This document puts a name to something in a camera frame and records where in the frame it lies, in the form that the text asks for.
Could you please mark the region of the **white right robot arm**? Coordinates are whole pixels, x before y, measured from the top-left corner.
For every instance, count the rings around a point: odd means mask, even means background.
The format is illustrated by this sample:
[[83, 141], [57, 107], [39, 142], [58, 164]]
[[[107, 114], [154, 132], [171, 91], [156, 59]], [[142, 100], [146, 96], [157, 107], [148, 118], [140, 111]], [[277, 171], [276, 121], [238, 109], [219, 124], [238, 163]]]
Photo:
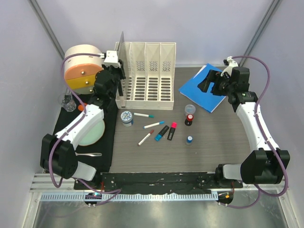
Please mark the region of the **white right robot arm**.
[[284, 175], [282, 169], [290, 161], [289, 152], [279, 148], [266, 127], [258, 97], [249, 90], [249, 75], [246, 67], [235, 66], [229, 73], [211, 69], [198, 84], [202, 92], [210, 89], [213, 95], [228, 97], [244, 126], [251, 149], [241, 164], [220, 164], [216, 168], [214, 181], [221, 188], [232, 180], [245, 184], [279, 184]]

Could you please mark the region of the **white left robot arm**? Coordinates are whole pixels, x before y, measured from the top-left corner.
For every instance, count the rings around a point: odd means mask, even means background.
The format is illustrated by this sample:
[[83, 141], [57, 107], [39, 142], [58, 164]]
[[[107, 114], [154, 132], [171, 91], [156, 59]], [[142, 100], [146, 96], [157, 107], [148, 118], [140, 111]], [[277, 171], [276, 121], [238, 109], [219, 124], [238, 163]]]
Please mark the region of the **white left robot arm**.
[[121, 59], [104, 59], [103, 70], [95, 77], [93, 95], [84, 110], [64, 129], [54, 135], [46, 134], [42, 139], [40, 166], [49, 171], [56, 187], [54, 176], [62, 180], [76, 178], [85, 180], [85, 185], [95, 190], [101, 184], [97, 169], [79, 161], [76, 149], [81, 140], [103, 120], [116, 122], [116, 94], [122, 93], [121, 80], [125, 79], [124, 62]]

